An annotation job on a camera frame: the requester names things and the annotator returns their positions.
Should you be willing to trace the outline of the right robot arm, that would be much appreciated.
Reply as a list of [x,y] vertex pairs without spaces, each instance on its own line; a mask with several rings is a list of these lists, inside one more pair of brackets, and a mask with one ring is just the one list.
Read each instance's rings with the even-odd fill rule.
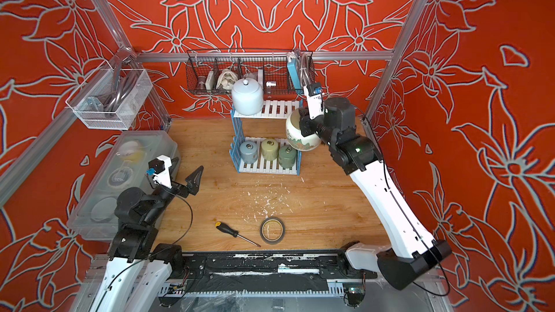
[[452,249],[422,225],[397,189],[383,156],[374,143],[356,132],[356,109],[346,98],[308,96],[301,108],[303,136],[316,134],[328,146],[332,159],[364,193],[380,219],[390,248],[356,243],[345,256],[355,270],[381,274],[395,289],[403,290],[439,266]]

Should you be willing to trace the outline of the blue white two-tier shelf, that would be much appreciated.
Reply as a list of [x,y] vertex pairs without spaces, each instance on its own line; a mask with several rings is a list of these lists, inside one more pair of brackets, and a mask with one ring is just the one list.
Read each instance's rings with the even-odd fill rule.
[[[302,153],[297,152],[291,168],[283,167],[278,158],[274,160],[266,160],[262,155],[261,144],[267,137],[246,137],[243,130],[243,119],[264,119],[264,120],[286,120],[288,116],[302,107],[303,101],[265,101],[263,109],[253,116],[240,114],[235,110],[231,111],[231,121],[234,128],[234,138],[231,143],[229,154],[234,167],[238,173],[260,173],[270,175],[299,175],[301,167]],[[245,141],[250,141],[257,148],[257,161],[255,163],[246,163],[241,156],[240,147]]]

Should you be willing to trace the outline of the small blue-grey tea canister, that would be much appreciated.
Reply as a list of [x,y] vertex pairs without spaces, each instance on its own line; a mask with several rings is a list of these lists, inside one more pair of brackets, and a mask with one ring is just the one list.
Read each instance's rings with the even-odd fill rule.
[[239,148],[241,159],[245,164],[254,164],[258,161],[258,146],[251,140],[244,141]]

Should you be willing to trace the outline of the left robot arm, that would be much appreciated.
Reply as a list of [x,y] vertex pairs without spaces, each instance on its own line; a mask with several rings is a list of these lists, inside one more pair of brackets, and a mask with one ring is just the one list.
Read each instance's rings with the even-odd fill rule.
[[156,222],[174,198],[185,201],[198,193],[203,172],[200,166],[184,184],[159,184],[151,194],[139,187],[120,193],[114,211],[118,231],[90,311],[148,311],[167,279],[185,273],[181,238],[172,244],[153,245],[158,235]]

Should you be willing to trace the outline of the cream floral tea canister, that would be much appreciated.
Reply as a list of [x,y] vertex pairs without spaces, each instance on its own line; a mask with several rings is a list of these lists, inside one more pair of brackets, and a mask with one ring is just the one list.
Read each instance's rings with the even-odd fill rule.
[[286,119],[286,136],[290,146],[301,152],[312,151],[322,142],[316,134],[306,137],[302,135],[299,109],[294,110]]

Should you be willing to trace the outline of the white ceramic tea canister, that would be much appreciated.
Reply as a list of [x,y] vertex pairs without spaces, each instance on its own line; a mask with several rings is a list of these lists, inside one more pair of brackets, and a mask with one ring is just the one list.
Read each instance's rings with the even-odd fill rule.
[[236,112],[245,116],[253,116],[262,111],[264,93],[257,80],[243,78],[235,82],[232,89],[232,100]]

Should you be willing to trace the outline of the small yellow-green tea canister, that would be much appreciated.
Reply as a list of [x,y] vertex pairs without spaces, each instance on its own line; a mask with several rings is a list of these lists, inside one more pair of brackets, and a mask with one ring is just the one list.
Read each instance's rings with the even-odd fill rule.
[[261,143],[262,156],[266,161],[277,160],[280,145],[278,141],[272,138],[267,138]]

